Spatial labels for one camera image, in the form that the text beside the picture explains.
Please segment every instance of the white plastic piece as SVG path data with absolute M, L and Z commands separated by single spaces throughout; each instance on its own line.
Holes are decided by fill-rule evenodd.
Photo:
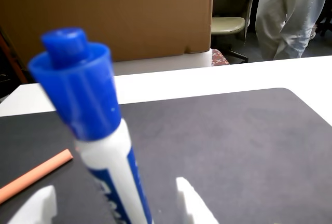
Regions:
M 183 224 L 219 224 L 186 179 L 178 177 L 176 186 L 178 207 L 183 213 Z
M 56 190 L 50 185 L 34 193 L 8 224 L 51 224 L 55 215 L 57 215 Z

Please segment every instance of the patterned cushion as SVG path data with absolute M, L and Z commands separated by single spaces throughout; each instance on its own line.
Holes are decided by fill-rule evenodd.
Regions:
M 229 65 L 229 62 L 219 50 L 212 49 L 212 66 L 222 65 Z

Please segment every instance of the whiteboard marker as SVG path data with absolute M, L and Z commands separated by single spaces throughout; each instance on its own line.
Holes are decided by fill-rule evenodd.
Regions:
M 42 37 L 29 70 L 75 136 L 82 160 L 118 224 L 152 224 L 127 124 L 121 117 L 107 46 L 66 28 Z

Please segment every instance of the blue marker cap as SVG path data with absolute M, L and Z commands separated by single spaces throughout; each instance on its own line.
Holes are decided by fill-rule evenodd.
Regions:
M 110 50 L 90 43 L 82 29 L 66 28 L 42 37 L 46 47 L 28 67 L 62 120 L 79 140 L 113 133 L 121 121 Z

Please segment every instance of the blue label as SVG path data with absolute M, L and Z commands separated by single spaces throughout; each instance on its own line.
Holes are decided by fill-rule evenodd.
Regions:
M 137 164 L 134 156 L 134 151 L 131 148 L 128 156 L 128 163 L 131 169 L 131 173 L 133 175 L 137 191 L 139 193 L 141 204 L 144 210 L 144 214 L 148 224 L 152 224 L 152 217 L 150 213 L 149 206 L 147 204 L 147 200 L 141 185 L 141 180 L 139 176 L 139 172 L 137 169 Z M 112 176 L 109 174 L 107 169 L 104 170 L 93 170 L 88 168 L 89 171 L 95 176 L 97 183 L 99 184 L 101 190 L 107 197 L 109 206 L 112 211 L 112 215 L 115 218 L 116 222 L 119 224 L 132 224 L 129 219 L 129 216 L 126 213 L 125 208 L 121 202 L 121 199 L 118 195 L 118 192 L 113 184 Z

